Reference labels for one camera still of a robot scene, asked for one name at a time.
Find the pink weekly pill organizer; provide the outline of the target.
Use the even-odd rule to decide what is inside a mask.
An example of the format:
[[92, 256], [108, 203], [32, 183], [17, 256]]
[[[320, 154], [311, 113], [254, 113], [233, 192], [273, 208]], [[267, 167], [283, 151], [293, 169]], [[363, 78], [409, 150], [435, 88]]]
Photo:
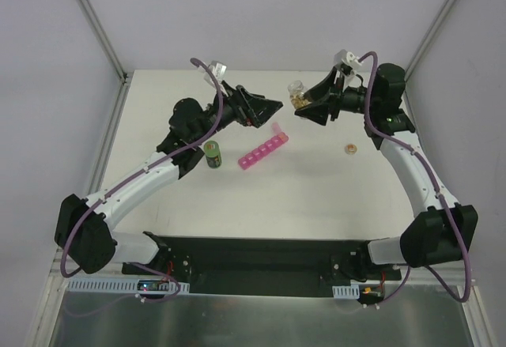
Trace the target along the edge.
[[274, 134], [271, 138], [249, 153], [246, 153], [237, 161], [237, 164], [243, 171], [248, 170], [289, 141], [288, 135], [281, 129], [278, 123], [273, 123], [271, 129]]

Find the left aluminium frame post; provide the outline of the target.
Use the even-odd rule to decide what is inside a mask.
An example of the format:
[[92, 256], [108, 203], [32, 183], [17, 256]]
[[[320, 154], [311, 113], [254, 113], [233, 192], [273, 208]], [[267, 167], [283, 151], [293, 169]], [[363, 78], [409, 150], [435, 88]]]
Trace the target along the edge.
[[108, 34], [106, 33], [94, 7], [90, 0], [77, 0], [77, 4], [80, 7], [86, 21], [89, 24], [98, 44], [102, 51], [106, 55], [108, 62], [110, 63], [115, 75], [121, 83], [125, 83], [128, 79], [128, 72], [123, 67], [120, 59], [113, 47]]

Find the green lidded pill bottle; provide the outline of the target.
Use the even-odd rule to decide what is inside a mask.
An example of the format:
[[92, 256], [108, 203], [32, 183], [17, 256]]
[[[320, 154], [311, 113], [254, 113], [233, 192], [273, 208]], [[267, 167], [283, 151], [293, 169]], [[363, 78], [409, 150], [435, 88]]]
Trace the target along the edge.
[[215, 169], [222, 165], [221, 151], [216, 141], [207, 141], [203, 146], [203, 151], [209, 168]]

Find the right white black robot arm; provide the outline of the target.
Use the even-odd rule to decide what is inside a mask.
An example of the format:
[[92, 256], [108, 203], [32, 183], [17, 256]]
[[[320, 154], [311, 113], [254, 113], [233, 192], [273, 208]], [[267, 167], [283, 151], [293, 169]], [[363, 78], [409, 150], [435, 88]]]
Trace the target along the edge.
[[351, 66], [338, 64], [307, 92], [291, 92], [290, 99], [297, 116], [322, 126], [343, 111], [362, 114], [366, 134], [389, 161], [410, 200], [413, 221], [398, 237], [364, 242], [357, 273], [371, 280], [384, 265], [418, 268], [456, 261], [469, 273], [478, 213], [472, 205], [460, 204], [426, 160], [415, 126], [400, 107], [404, 69], [384, 63], [368, 87], [349, 86], [353, 75]]

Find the aluminium frame post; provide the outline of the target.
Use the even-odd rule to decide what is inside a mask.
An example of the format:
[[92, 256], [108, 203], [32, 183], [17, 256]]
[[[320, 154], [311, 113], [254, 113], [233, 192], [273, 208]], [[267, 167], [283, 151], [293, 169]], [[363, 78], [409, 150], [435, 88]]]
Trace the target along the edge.
[[438, 9], [435, 17], [432, 19], [430, 26], [423, 35], [421, 42], [418, 44], [412, 58], [406, 67], [406, 81], [411, 78], [421, 63], [421, 60], [428, 53], [430, 47], [434, 43], [442, 27], [450, 16], [452, 10], [455, 8], [457, 2], [458, 0], [443, 0], [440, 8]]
[[110, 63], [115, 75], [121, 83], [125, 83], [128, 79], [128, 72], [123, 67], [120, 59], [113, 47], [108, 34], [106, 33], [94, 7], [90, 0], [77, 0], [77, 4], [80, 7], [86, 21], [89, 24], [98, 44], [102, 51], [106, 55], [108, 62]]

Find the clear bottle with yellow pills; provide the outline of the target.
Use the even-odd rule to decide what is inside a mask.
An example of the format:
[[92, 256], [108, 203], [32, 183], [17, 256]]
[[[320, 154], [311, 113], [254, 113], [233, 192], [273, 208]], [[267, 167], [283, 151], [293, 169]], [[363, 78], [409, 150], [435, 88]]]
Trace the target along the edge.
[[306, 87], [302, 81], [292, 81], [288, 87], [289, 99], [295, 110], [301, 109], [311, 103], [305, 97]]

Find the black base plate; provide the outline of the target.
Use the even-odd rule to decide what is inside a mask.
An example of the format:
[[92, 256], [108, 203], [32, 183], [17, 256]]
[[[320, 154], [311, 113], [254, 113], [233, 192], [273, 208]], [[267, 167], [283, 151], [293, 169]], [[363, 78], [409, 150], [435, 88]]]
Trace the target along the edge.
[[375, 266], [363, 240], [266, 240], [154, 236], [161, 252], [148, 263], [188, 284], [192, 294], [330, 297], [353, 281], [400, 281]]

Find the right aluminium frame post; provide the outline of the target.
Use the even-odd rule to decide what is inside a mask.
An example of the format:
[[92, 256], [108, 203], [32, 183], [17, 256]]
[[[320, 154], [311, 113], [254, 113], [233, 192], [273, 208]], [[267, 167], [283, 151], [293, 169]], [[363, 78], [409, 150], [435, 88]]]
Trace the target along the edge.
[[458, 0], [443, 0], [440, 8], [438, 9], [435, 17], [432, 19], [430, 26], [423, 35], [421, 42], [418, 44], [412, 58], [406, 67], [406, 81], [411, 78], [421, 63], [421, 60], [428, 53], [430, 47], [434, 43], [442, 27], [450, 16], [452, 10], [455, 8], [457, 2]]

